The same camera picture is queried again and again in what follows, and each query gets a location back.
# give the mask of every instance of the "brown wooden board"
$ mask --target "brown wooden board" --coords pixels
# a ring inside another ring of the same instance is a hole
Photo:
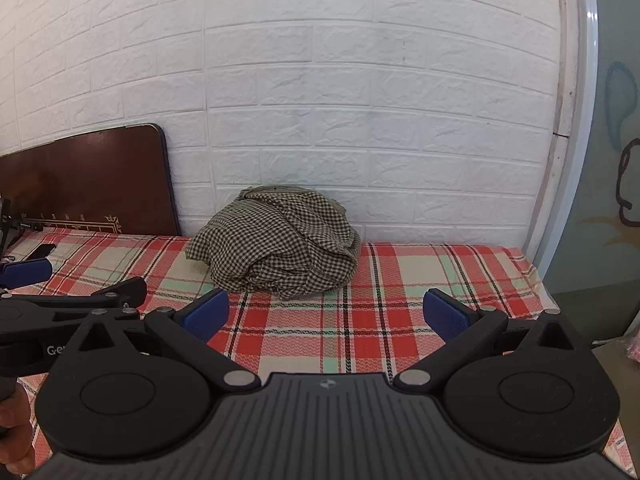
[[[122,234],[180,235],[162,128],[122,126],[0,156],[14,218]]]

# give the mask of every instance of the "red plaid fabric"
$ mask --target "red plaid fabric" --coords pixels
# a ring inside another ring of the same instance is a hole
[[[142,312],[164,305],[181,308],[213,286],[204,264],[185,259],[186,242],[62,229],[30,234],[13,254],[20,259],[41,243],[56,244],[49,257],[54,275],[17,292],[83,295],[143,276],[148,297]],[[422,297],[431,287],[470,306],[490,304],[518,318],[554,306],[536,269],[516,249],[363,244],[357,273],[340,290],[292,301],[259,292],[232,294],[228,323],[209,344],[263,380],[273,371],[382,371],[391,378],[442,345],[422,317]],[[22,380],[31,396],[43,378]],[[41,463],[50,451],[34,423]],[[633,471],[619,425],[606,453]]]

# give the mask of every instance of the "finger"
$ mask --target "finger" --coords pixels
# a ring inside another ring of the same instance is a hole
[[[31,424],[11,428],[0,439],[0,463],[15,462],[25,456],[31,446],[32,436]]]
[[[14,475],[26,475],[36,469],[36,452],[33,450],[33,446],[29,448],[27,454],[20,460],[9,462],[6,465],[6,469]]]
[[[17,384],[14,394],[0,402],[0,426],[14,428],[27,424],[31,419],[31,406],[24,387]]]

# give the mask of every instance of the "blue pad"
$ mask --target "blue pad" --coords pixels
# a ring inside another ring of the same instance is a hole
[[[229,318],[229,296],[216,288],[192,301],[174,314],[174,320],[190,334],[205,343],[209,341]]]
[[[0,288],[19,288],[47,282],[52,273],[51,262],[46,258],[0,264]]]
[[[478,320],[475,310],[435,288],[428,290],[422,299],[422,315],[444,342],[463,333]]]

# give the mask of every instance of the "white brick wall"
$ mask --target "white brick wall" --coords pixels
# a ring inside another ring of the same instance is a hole
[[[558,0],[0,0],[0,153],[164,128],[188,234],[239,189],[339,200],[368,240],[521,245]]]

